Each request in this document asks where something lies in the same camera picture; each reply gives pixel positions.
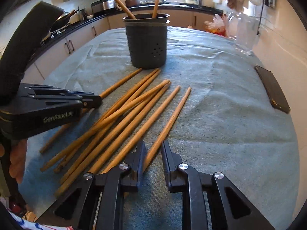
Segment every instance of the black phone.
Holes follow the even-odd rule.
[[[255,65],[255,70],[267,91],[271,105],[288,114],[290,112],[289,104],[273,73],[258,65]]]

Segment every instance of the kitchen countertop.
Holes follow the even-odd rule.
[[[141,4],[138,7],[132,7],[130,8],[130,10],[132,12],[134,11],[142,11],[142,10],[149,10],[149,9],[153,9],[154,4],[153,3],[146,3],[146,4]],[[222,15],[223,11],[220,9],[216,9],[216,8],[212,8],[212,7],[206,7],[206,6],[201,6],[198,7],[198,5],[195,4],[179,4],[179,5],[175,5],[175,4],[160,4],[159,5],[159,9],[172,9],[172,10],[189,10],[189,11],[196,11],[196,12],[202,12],[202,13],[206,13],[206,14],[211,14],[211,15],[215,15],[215,14],[219,14]],[[94,22],[97,20],[100,20],[102,18],[108,17],[108,16],[113,16],[113,15],[117,15],[117,14],[121,14],[124,13],[124,11],[122,10],[117,10],[117,11],[111,11],[105,15],[96,17],[94,19],[85,21],[85,22],[76,22],[71,24],[66,30],[65,32],[61,33],[60,35],[58,35],[57,37],[55,37],[53,40],[48,41],[47,43],[45,43],[44,45],[42,45],[41,47],[37,48],[33,55],[31,56],[31,58],[29,59],[27,68],[33,63],[35,62],[40,56],[42,56],[50,47],[52,47],[53,45],[55,45],[56,43],[58,43],[61,39],[65,38],[66,36],[68,36],[69,34],[77,31],[78,29]]]

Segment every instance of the silver appliance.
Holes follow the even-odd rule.
[[[115,9],[116,3],[114,0],[100,0],[92,3],[91,7],[93,12],[93,17],[95,18],[106,14],[106,11],[109,9]]]

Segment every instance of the white wall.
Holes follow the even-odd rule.
[[[260,7],[256,8],[259,16]],[[307,31],[287,0],[265,6],[254,53],[278,80],[291,107],[300,154],[300,186],[294,217],[307,198]]]
[[[67,2],[63,2],[63,0],[31,0],[19,6],[17,9],[9,13],[0,24],[0,52],[3,52],[24,17],[40,1],[61,7],[67,12],[70,12],[72,9],[77,9],[78,6],[80,6],[80,8],[87,8],[87,11],[91,14],[91,4],[98,0],[71,0]]]

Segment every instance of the silver bolt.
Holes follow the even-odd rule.
[[[224,178],[224,174],[223,174],[222,172],[216,172],[216,173],[214,174],[214,176],[215,176],[216,178],[218,178],[218,179]]]
[[[84,178],[85,180],[92,179],[92,177],[93,177],[93,174],[92,174],[92,173],[85,173],[85,174],[83,175],[83,178]]]
[[[126,169],[129,168],[129,165],[126,164],[126,163],[121,163],[121,164],[119,165],[119,168],[120,168],[121,170],[126,170]]]
[[[181,169],[181,170],[186,170],[188,167],[189,166],[187,164],[185,164],[185,163],[179,164],[179,169]]]

